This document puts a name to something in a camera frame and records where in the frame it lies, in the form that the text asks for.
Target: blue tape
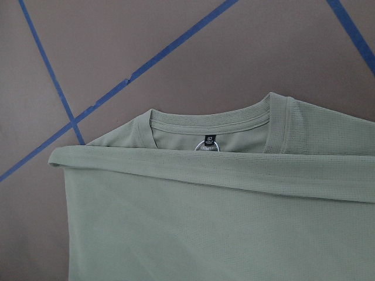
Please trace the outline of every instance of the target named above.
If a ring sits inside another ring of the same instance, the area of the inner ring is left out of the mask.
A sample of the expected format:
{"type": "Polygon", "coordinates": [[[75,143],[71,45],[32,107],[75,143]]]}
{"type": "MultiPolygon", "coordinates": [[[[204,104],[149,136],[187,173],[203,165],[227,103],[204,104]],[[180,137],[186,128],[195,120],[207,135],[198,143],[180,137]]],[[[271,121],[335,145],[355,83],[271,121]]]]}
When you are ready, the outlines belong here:
{"type": "Polygon", "coordinates": [[[375,56],[339,0],[327,0],[346,33],[375,76],[375,56]]]}
{"type": "Polygon", "coordinates": [[[71,123],[66,124],[64,127],[62,127],[60,130],[58,130],[53,136],[51,136],[48,140],[43,142],[40,146],[38,146],[36,149],[31,151],[26,157],[24,157],[22,160],[17,162],[13,167],[11,167],[8,171],[6,171],[4,174],[0,176],[0,181],[5,180],[7,177],[9,177],[12,173],[17,171],[22,165],[26,164],[31,158],[36,156],[39,152],[41,152],[44,148],[49,146],[51,143],[53,143],[56,139],[61,137],[64,133],[66,133],[71,128],[71,123]]]}
{"type": "Polygon", "coordinates": [[[166,46],[163,50],[161,50],[157,55],[151,58],[148,62],[142,65],[139,69],[137,69],[130,77],[130,79],[125,79],[119,84],[117,84],[111,91],[106,93],[102,98],[100,98],[95,105],[88,107],[85,111],[83,111],[80,115],[76,117],[76,122],[79,123],[84,118],[89,116],[92,112],[94,112],[97,108],[99,108],[103,103],[108,101],[111,97],[116,95],[119,91],[125,88],[128,84],[136,80],[139,76],[141,76],[144,72],[149,70],[152,66],[154,66],[158,61],[162,58],[167,56],[170,52],[175,50],[178,46],[180,46],[183,42],[187,41],[190,37],[192,37],[195,33],[197,33],[200,29],[204,28],[208,25],[213,19],[218,17],[220,14],[225,12],[229,7],[235,4],[238,0],[230,0],[223,2],[220,6],[210,12],[207,16],[203,19],[198,21],[195,25],[193,25],[188,31],[186,31],[183,35],[178,37],[174,40],[171,44],[166,46]]]}
{"type": "Polygon", "coordinates": [[[123,88],[125,88],[130,82],[137,79],[140,75],[142,75],[144,72],[146,72],[148,69],[150,69],[153,65],[155,65],[158,61],[160,61],[162,58],[167,56],[171,51],[175,50],[178,46],[180,46],[183,42],[187,41],[188,38],[192,37],[195,33],[197,33],[200,29],[205,27],[208,23],[210,23],[213,19],[218,17],[220,14],[222,14],[225,10],[227,10],[229,7],[231,7],[233,4],[235,4],[238,0],[230,0],[230,1],[224,1],[220,6],[218,6],[215,10],[210,12],[207,16],[205,16],[202,20],[200,20],[197,24],[192,26],[188,31],[186,31],[183,35],[178,37],[175,41],[173,41],[171,44],[166,46],[162,51],[160,51],[156,56],[151,58],[148,62],[146,62],[144,65],[142,65],[138,70],[136,70],[130,79],[125,79],[118,83],[112,90],[110,90],[108,93],[106,93],[103,97],[101,97],[94,106],[88,107],[85,111],[83,111],[79,116],[73,118],[73,115],[71,114],[70,108],[67,104],[67,101],[64,97],[63,92],[60,89],[59,83],[56,80],[56,77],[54,76],[54,73],[52,71],[52,68],[48,62],[48,59],[43,51],[42,45],[40,44],[40,40],[38,39],[38,36],[35,32],[35,29],[33,28],[32,22],[30,20],[30,17],[28,15],[28,12],[25,8],[25,4],[23,3],[23,0],[19,0],[20,5],[22,7],[22,10],[25,14],[26,20],[28,20],[30,29],[33,33],[33,36],[35,38],[35,41],[39,47],[40,53],[42,54],[43,59],[45,60],[45,63],[47,65],[48,70],[50,71],[50,75],[52,80],[55,83],[55,87],[57,89],[57,92],[60,95],[60,98],[62,99],[62,102],[64,106],[66,107],[66,111],[68,113],[69,119],[72,117],[70,122],[62,127],[58,132],[56,132],[52,137],[50,137],[48,140],[42,143],[37,149],[33,150],[30,154],[28,154],[26,157],[24,157],[22,160],[17,162],[16,165],[11,167],[8,171],[6,171],[2,176],[0,176],[0,181],[3,181],[8,176],[10,176],[12,173],[14,173],[16,170],[18,170],[22,165],[24,165],[27,161],[31,160],[34,156],[36,156],[39,152],[41,152],[44,148],[49,146],[53,141],[55,141],[57,138],[62,136],[66,131],[68,131],[70,128],[76,127],[77,130],[74,129],[76,132],[76,135],[80,141],[81,134],[78,130],[77,124],[82,121],[84,118],[89,116],[92,112],[94,112],[97,108],[103,105],[106,101],[108,101],[110,98],[112,98],[114,95],[116,95],[118,92],[120,92],[123,88]]]}
{"type": "Polygon", "coordinates": [[[73,116],[73,114],[71,113],[71,110],[70,110],[69,104],[68,104],[68,102],[67,102],[67,100],[66,100],[66,98],[65,98],[65,96],[64,96],[64,93],[63,93],[63,91],[62,91],[62,89],[61,89],[61,87],[60,87],[59,82],[57,81],[57,78],[56,78],[56,76],[55,76],[55,74],[54,74],[54,72],[53,72],[53,69],[52,69],[52,67],[51,67],[51,64],[49,63],[49,60],[48,60],[47,55],[46,55],[46,52],[45,52],[44,49],[43,49],[43,46],[42,46],[42,44],[41,44],[41,42],[40,42],[40,40],[39,40],[38,34],[36,33],[36,30],[35,30],[34,24],[33,24],[32,21],[31,21],[31,18],[30,18],[29,12],[28,12],[28,10],[26,9],[25,3],[23,2],[23,0],[19,0],[19,4],[20,4],[20,6],[21,6],[21,8],[22,8],[23,13],[25,14],[25,18],[26,18],[26,20],[27,20],[27,22],[28,22],[28,24],[29,24],[29,27],[30,27],[31,33],[32,33],[32,35],[33,35],[33,37],[34,37],[34,39],[35,39],[35,42],[36,42],[37,47],[38,47],[38,49],[39,49],[39,52],[40,52],[40,54],[42,55],[43,61],[45,62],[45,65],[46,65],[46,67],[47,67],[47,69],[48,69],[48,72],[49,72],[49,74],[50,74],[50,76],[51,76],[51,79],[52,79],[53,84],[54,84],[54,86],[55,86],[55,88],[56,88],[56,90],[57,90],[57,93],[59,94],[59,97],[60,97],[60,99],[61,99],[61,102],[62,102],[63,105],[64,105],[65,111],[66,111],[66,113],[67,113],[67,115],[68,115],[68,117],[69,117],[69,120],[70,120],[70,122],[71,122],[71,125],[72,125],[72,127],[73,127],[73,129],[74,129],[74,131],[75,131],[75,133],[76,133],[77,139],[78,139],[78,141],[79,141],[79,143],[80,143],[81,145],[84,145],[85,143],[84,143],[84,140],[83,140],[82,134],[81,134],[81,132],[80,132],[80,130],[79,130],[79,128],[78,128],[78,125],[77,125],[76,121],[74,120],[74,116],[73,116]]]}

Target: gray-brown background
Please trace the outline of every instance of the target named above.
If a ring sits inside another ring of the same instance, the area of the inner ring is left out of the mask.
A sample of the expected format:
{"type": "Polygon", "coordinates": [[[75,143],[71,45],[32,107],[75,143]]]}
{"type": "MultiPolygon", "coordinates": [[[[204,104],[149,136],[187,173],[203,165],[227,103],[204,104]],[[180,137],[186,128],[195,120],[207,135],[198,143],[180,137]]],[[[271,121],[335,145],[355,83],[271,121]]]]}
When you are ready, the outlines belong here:
{"type": "MultiPolygon", "coordinates": [[[[374,67],[366,63],[373,54],[361,55],[330,2],[343,5],[375,50],[375,1],[225,2],[218,17],[78,122],[80,134],[88,143],[150,108],[244,108],[270,91],[375,121],[374,67]]],[[[47,160],[79,140],[71,126],[55,135],[69,124],[56,82],[75,118],[222,3],[0,1],[0,280],[67,280],[63,171],[47,160]]]]}

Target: neckline ribbing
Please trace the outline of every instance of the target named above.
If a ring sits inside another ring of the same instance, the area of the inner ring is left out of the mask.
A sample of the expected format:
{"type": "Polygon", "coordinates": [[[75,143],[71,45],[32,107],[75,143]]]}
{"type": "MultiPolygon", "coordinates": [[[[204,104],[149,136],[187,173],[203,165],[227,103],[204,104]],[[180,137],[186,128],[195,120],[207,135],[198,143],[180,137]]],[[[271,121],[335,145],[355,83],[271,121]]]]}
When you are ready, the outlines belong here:
{"type": "Polygon", "coordinates": [[[205,115],[172,114],[150,108],[136,117],[145,148],[158,149],[152,129],[191,135],[219,135],[249,130],[270,123],[263,153],[282,153],[289,128],[292,97],[269,92],[261,101],[244,108],[205,115]]]}

